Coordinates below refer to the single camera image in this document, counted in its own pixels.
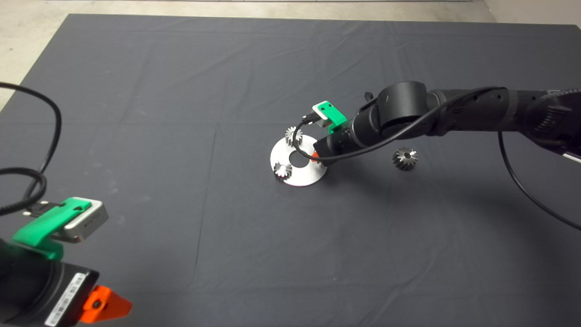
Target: robotic arm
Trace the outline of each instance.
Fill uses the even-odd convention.
[[[325,108],[313,109],[317,115],[305,116],[303,123],[338,125],[314,145],[324,165],[374,147],[410,126],[396,139],[443,136],[460,130],[518,131],[537,145],[581,163],[580,89],[514,91],[488,87],[427,92],[424,84],[405,81],[384,88],[342,124],[331,122],[332,115],[326,115]]]

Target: gear teeth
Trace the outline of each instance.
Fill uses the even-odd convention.
[[[392,162],[400,170],[412,170],[418,162],[418,153],[414,149],[399,148],[393,154]]]
[[[274,176],[277,179],[285,180],[288,179],[292,174],[292,165],[291,164],[283,165],[280,162],[277,162],[274,164],[272,170],[274,172]]]
[[[295,132],[295,130],[296,130],[296,127],[293,126],[293,127],[289,127],[285,132],[286,144],[290,147],[293,146],[292,145],[292,134]],[[302,142],[303,142],[303,131],[301,131],[299,129],[299,131],[296,132],[296,143],[298,145],[300,145]]]

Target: floor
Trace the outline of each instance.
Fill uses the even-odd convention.
[[[201,2],[201,1],[42,1],[1,0],[0,80],[20,83],[69,13],[125,15],[269,17],[343,20],[415,20],[440,22],[577,23],[578,0],[552,0],[569,16],[529,4],[544,0],[388,1],[388,2]],[[526,7],[525,15],[521,7]],[[11,96],[0,90],[0,109]]]

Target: barcode sticker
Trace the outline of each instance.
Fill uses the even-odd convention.
[[[63,294],[60,296],[59,301],[56,303],[55,308],[48,315],[48,318],[44,322],[46,326],[55,327],[59,323],[60,318],[63,316],[64,312],[67,310],[71,300],[77,294],[77,291],[83,280],[87,277],[86,274],[77,272],[67,288],[64,290]]]

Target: metal washer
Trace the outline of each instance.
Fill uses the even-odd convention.
[[[303,135],[303,141],[299,145],[299,148],[306,153],[313,153],[315,151],[315,148],[313,147],[315,142],[317,142],[316,139],[308,135]],[[270,152],[270,169],[273,170],[274,165],[277,162],[280,162],[283,165],[292,165],[289,157],[291,153],[295,151],[294,147],[287,145],[284,137],[280,139]],[[326,171],[326,166],[309,160],[309,163],[305,167],[292,166],[291,176],[283,180],[283,182],[292,186],[309,186],[320,180],[325,175]]]

